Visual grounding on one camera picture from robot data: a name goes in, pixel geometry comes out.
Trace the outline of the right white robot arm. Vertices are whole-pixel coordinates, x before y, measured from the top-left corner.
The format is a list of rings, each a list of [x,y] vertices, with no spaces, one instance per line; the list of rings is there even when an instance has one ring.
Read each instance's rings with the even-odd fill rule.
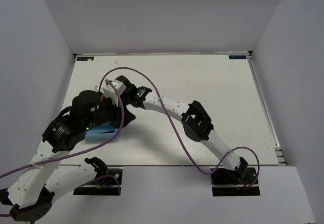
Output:
[[[179,121],[189,139],[203,144],[222,161],[233,184],[239,184],[247,177],[248,163],[234,153],[217,134],[212,119],[200,102],[181,103],[162,97],[156,87],[136,87],[125,76],[117,77],[113,83],[125,106],[159,112]]]

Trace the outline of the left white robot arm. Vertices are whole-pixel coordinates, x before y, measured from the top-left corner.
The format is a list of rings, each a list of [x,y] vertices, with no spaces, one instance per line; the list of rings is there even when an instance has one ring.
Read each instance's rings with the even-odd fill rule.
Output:
[[[62,160],[85,139],[92,129],[109,124],[121,129],[135,119],[127,110],[130,97],[121,91],[112,95],[82,91],[49,124],[30,163],[15,169],[22,171],[7,189],[1,190],[1,204],[11,206],[7,216],[14,221],[35,223],[45,216],[54,202],[66,193],[87,184],[116,180],[98,157],[86,158],[82,166],[59,180],[49,178]]]

